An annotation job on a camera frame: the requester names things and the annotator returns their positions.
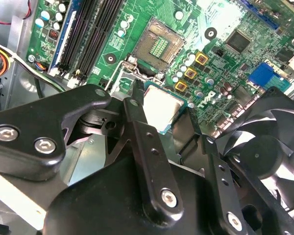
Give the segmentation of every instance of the black fan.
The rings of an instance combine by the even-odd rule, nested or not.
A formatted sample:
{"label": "black fan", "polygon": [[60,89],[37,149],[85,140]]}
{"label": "black fan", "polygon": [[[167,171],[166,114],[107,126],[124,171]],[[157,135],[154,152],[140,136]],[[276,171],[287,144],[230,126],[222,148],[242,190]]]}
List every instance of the black fan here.
{"label": "black fan", "polygon": [[261,180],[274,182],[294,209],[294,101],[270,88],[218,139],[219,152],[236,155]]}

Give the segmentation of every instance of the black capacitor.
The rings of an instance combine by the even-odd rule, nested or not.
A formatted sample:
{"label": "black capacitor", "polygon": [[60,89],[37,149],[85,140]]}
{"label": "black capacitor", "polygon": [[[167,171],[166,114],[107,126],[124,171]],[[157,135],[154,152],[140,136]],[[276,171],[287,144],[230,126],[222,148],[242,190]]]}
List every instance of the black capacitor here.
{"label": "black capacitor", "polygon": [[220,87],[219,91],[223,96],[227,96],[229,94],[225,87]]}
{"label": "black capacitor", "polygon": [[228,92],[233,90],[233,87],[231,86],[231,84],[229,82],[224,82],[223,85]]}

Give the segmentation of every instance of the black ram slot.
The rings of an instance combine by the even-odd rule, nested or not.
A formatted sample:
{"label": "black ram slot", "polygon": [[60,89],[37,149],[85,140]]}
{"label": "black ram slot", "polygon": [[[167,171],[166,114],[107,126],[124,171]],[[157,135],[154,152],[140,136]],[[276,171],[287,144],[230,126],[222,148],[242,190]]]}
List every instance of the black ram slot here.
{"label": "black ram slot", "polygon": [[68,71],[76,60],[83,39],[87,33],[88,25],[93,19],[97,3],[98,0],[83,1],[83,5],[78,13],[77,20],[72,27],[73,30],[70,33],[66,48],[64,49],[60,60],[59,67],[63,71]]}
{"label": "black ram slot", "polygon": [[84,48],[83,57],[77,64],[81,79],[84,80],[91,74],[123,2],[124,0],[103,1],[93,25],[91,37]]}

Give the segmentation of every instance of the blue ram slot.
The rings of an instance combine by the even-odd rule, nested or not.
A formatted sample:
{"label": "blue ram slot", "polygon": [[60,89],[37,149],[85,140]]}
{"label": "blue ram slot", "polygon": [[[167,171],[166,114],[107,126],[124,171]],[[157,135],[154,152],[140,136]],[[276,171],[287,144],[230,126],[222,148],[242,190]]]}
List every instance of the blue ram slot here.
{"label": "blue ram slot", "polygon": [[277,25],[276,23],[274,23],[267,16],[262,15],[259,12],[259,10],[256,7],[254,7],[252,4],[250,4],[248,1],[246,1],[246,0],[240,0],[240,1],[241,1],[241,3],[243,3],[245,5],[245,7],[248,8],[248,10],[250,10],[252,13],[254,13],[254,15],[256,15],[259,19],[261,19],[263,22],[265,22],[272,29],[277,30],[279,28],[279,25]]}
{"label": "blue ram slot", "polygon": [[69,36],[70,30],[73,26],[73,23],[76,20],[76,14],[78,13],[82,2],[83,2],[83,0],[72,0],[71,1],[67,16],[66,16],[65,21],[63,23],[61,36],[60,36],[60,39],[59,39],[58,44],[56,46],[55,53],[53,55],[53,59],[52,59],[49,71],[56,67],[56,65],[58,64],[58,62],[61,58],[61,55],[64,50],[64,46],[65,46],[66,41],[68,39],[68,36]]}

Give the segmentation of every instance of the screw hole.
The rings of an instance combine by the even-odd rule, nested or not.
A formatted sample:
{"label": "screw hole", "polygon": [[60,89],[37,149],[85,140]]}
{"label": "screw hole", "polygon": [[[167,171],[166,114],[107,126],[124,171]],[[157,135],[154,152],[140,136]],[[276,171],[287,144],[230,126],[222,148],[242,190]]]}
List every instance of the screw hole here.
{"label": "screw hole", "polygon": [[154,155],[159,155],[159,152],[158,152],[158,150],[157,149],[155,149],[155,148],[152,148],[151,149],[151,152],[154,154]]}
{"label": "screw hole", "polygon": [[224,183],[225,186],[229,186],[229,183],[225,179],[222,179],[222,182]]}
{"label": "screw hole", "polygon": [[101,96],[101,97],[104,97],[106,95],[105,92],[102,91],[102,90],[100,90],[100,89],[97,89],[96,90],[96,94],[99,95],[99,96]]}
{"label": "screw hole", "polygon": [[130,100],[130,103],[131,103],[132,105],[136,106],[136,107],[138,106],[137,101],[134,100],[134,99],[131,99],[131,100]]}
{"label": "screw hole", "polygon": [[153,134],[150,133],[150,132],[147,132],[146,135],[147,135],[149,138],[153,138]]}
{"label": "screw hole", "polygon": [[224,167],[222,165],[219,165],[220,170],[225,171]]}
{"label": "screw hole", "polygon": [[113,130],[114,128],[116,128],[117,124],[114,121],[109,121],[107,122],[107,124],[105,125],[105,128],[107,130]]}

